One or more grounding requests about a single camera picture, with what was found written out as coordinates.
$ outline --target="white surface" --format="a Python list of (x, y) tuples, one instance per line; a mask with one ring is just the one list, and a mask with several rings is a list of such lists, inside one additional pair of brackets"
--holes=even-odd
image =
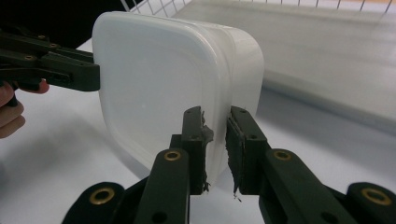
[(106, 126), (122, 148), (149, 169), (181, 133), (184, 111), (200, 105), (214, 131), (207, 146), (208, 181), (225, 160), (231, 105), (257, 110), (262, 52), (247, 33), (210, 23), (132, 13), (103, 14), (93, 29)]
[[(228, 2), (251, 2), (277, 6), (297, 6), (311, 8), (331, 8), (337, 10), (363, 11), (363, 12), (388, 12), (396, 13), (396, 4), (392, 0), (212, 0)], [(173, 17), (191, 0), (143, 0), (131, 12), (145, 15), (156, 15), (161, 17)]]
[(265, 87), (396, 133), (396, 14), (197, 0), (175, 17), (248, 32)]
[[(25, 126), (0, 141), (0, 223), (61, 223), (80, 193), (113, 181), (125, 188), (149, 171), (111, 140), (97, 93), (22, 91)], [(262, 91), (257, 121), (272, 147), (297, 153), (324, 184), (346, 192), (369, 181), (396, 192), (396, 138), (290, 98)], [(191, 223), (262, 223), (258, 198), (233, 199), (225, 171), (191, 200)]]

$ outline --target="translucent plastic tub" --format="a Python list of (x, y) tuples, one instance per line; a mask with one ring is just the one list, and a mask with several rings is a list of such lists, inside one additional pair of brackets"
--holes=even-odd
[(230, 106), (257, 109), (263, 75), (257, 42), (231, 27), (111, 12), (96, 21), (92, 43), (104, 118), (120, 146), (151, 168), (172, 134), (181, 133), (183, 112), (200, 105), (215, 134), (206, 149), (213, 183), (227, 158)]

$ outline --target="black plastic mount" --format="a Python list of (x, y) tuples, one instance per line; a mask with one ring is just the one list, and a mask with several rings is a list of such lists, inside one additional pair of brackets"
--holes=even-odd
[(188, 224), (190, 195), (207, 188), (205, 147), (213, 133), (204, 123), (200, 106), (187, 110), (182, 134), (157, 155), (148, 178), (127, 190), (107, 182), (88, 188), (63, 224)]
[(0, 80), (36, 85), (44, 78), (51, 85), (77, 91), (100, 89), (99, 65), (93, 63), (91, 53), (63, 48), (21, 29), (14, 34), (2, 30), (0, 26)]
[(370, 183), (352, 184), (346, 195), (327, 188), (297, 155), (271, 149), (245, 109), (232, 107), (226, 142), (234, 190), (260, 195), (265, 223), (395, 223), (394, 193)]

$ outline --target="finger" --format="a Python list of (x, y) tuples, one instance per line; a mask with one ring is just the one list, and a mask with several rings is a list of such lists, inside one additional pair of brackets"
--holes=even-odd
[(18, 102), (15, 107), (2, 106), (0, 107), (0, 127), (6, 126), (12, 120), (16, 119), (23, 112), (23, 104)]
[(38, 84), (38, 90), (37, 91), (32, 91), (32, 90), (28, 90), (28, 89), (24, 89), (21, 88), (21, 90), (23, 91), (28, 91), (28, 92), (32, 92), (32, 93), (45, 93), (50, 89), (50, 85), (47, 83), (47, 81), (45, 79), (41, 80), (41, 82)]
[(0, 106), (5, 105), (14, 96), (14, 90), (7, 82), (3, 82), (3, 87), (0, 87)]
[(0, 128), (0, 139), (6, 138), (15, 133), (25, 123), (25, 118), (21, 115), (17, 116), (7, 125)]

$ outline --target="white plastic container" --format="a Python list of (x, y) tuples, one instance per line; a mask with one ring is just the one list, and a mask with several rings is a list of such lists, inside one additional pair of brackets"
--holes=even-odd
[(111, 12), (96, 21), (92, 44), (105, 122), (120, 146), (151, 168), (181, 133), (183, 112), (200, 105), (215, 134), (206, 148), (213, 183), (227, 159), (230, 106), (257, 109), (263, 58), (256, 41), (231, 27)]

